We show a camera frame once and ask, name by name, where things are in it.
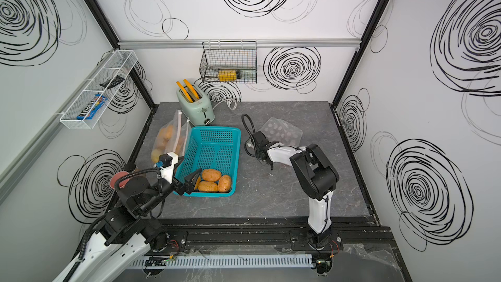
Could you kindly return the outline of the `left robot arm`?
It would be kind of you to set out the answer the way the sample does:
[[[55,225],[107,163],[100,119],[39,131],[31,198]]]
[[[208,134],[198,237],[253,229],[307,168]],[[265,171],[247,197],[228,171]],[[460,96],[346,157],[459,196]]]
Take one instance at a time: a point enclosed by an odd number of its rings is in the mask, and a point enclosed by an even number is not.
[[[78,253],[56,277],[56,281],[113,281],[134,261],[150,251],[162,251],[169,245],[175,254],[181,248],[172,240],[165,226],[150,212],[173,192],[192,193],[202,180],[201,170],[185,177],[184,182],[160,179],[151,188],[144,171],[124,176],[127,181],[120,187],[122,178],[114,189],[121,203],[95,219],[81,239]]]

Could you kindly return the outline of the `reddish potato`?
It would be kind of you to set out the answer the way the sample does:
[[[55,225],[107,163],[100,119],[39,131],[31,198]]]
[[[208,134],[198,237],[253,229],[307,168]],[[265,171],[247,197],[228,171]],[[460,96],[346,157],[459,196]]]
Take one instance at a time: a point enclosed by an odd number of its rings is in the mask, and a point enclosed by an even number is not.
[[[232,189],[232,179],[228,175],[221,176],[218,181],[218,192],[228,193]]]

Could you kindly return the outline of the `clear zipper bag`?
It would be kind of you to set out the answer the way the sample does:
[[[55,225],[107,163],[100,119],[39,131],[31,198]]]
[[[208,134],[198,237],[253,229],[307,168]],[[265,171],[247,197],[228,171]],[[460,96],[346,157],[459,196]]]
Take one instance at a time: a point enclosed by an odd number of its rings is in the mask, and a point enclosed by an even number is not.
[[[171,151],[172,143],[170,141],[172,139],[174,127],[176,126],[177,122],[181,121],[182,121],[182,111],[176,110],[173,119],[160,128],[155,138],[154,147],[151,152],[151,160],[153,164],[159,161],[159,157],[162,154],[173,152]]]

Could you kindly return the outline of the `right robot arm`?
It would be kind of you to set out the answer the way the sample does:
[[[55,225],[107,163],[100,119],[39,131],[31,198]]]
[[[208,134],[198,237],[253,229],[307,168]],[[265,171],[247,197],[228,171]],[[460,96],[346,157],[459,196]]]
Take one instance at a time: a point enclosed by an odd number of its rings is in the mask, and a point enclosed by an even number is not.
[[[293,168],[301,189],[309,197],[308,241],[322,249],[331,235],[331,202],[339,174],[320,146],[295,147],[269,141],[262,132],[250,135],[254,151],[250,155],[273,168],[281,163]]]

